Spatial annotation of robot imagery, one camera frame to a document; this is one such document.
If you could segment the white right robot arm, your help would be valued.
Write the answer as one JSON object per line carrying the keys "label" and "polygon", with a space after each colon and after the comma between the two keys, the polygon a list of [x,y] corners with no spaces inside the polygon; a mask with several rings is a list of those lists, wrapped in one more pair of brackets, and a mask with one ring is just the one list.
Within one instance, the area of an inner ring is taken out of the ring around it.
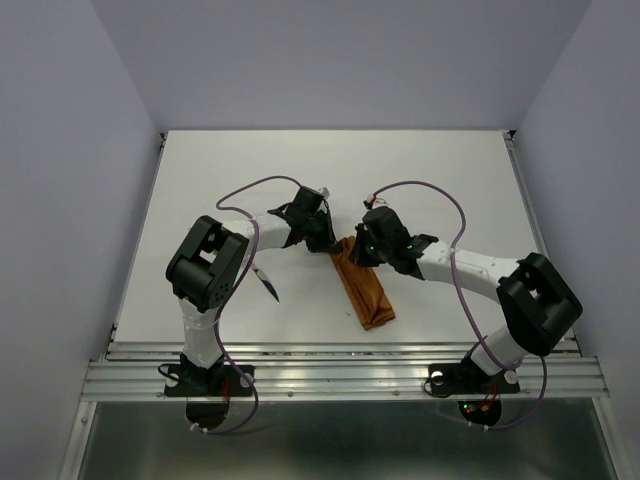
{"label": "white right robot arm", "polygon": [[450,284],[465,312],[466,291],[500,306],[504,325],[480,337],[460,366],[461,381],[472,390],[484,389],[527,355],[549,355],[583,314],[546,256],[532,252],[511,259],[459,250],[432,235],[410,234],[387,206],[370,210],[357,224],[350,261],[362,267],[388,264],[402,275]]}

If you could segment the orange brown cloth napkin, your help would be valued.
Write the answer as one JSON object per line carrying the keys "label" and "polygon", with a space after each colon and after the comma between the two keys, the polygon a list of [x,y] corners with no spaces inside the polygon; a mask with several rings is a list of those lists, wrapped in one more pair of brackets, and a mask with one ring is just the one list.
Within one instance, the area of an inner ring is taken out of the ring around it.
{"label": "orange brown cloth napkin", "polygon": [[375,271],[349,260],[355,243],[354,236],[342,238],[338,242],[342,250],[332,253],[331,260],[362,328],[368,331],[394,320],[396,314]]}

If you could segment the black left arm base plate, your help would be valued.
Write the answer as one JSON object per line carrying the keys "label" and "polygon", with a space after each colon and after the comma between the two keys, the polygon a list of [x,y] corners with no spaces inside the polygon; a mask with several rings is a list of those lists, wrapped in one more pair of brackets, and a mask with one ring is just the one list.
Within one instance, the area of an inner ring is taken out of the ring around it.
{"label": "black left arm base plate", "polygon": [[251,387],[227,364],[216,364],[204,373],[180,364],[163,363],[158,373],[165,381],[163,395],[168,398],[248,398]]}

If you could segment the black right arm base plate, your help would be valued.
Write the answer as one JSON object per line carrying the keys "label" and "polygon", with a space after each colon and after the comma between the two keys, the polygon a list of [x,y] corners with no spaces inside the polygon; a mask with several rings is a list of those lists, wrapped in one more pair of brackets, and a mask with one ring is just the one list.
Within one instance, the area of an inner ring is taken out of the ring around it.
{"label": "black right arm base plate", "polygon": [[504,372],[485,374],[473,363],[433,363],[428,366],[428,375],[423,382],[423,391],[436,398],[452,395],[484,395],[486,393],[517,394],[520,385],[517,379],[509,382]]}

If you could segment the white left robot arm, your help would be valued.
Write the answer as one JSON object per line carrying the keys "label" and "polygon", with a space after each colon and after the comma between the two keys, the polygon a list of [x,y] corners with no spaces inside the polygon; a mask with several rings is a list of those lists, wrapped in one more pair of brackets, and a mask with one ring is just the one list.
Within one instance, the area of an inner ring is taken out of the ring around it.
{"label": "white left robot arm", "polygon": [[222,382],[218,366],[223,352],[215,336],[221,309],[229,301],[246,268],[255,267],[260,251],[288,248],[301,242],[312,253],[341,250],[333,233],[329,191],[302,186],[294,199],[241,221],[199,217],[166,269],[166,279],[179,299],[184,327],[181,363],[188,382],[199,393],[215,392]]}

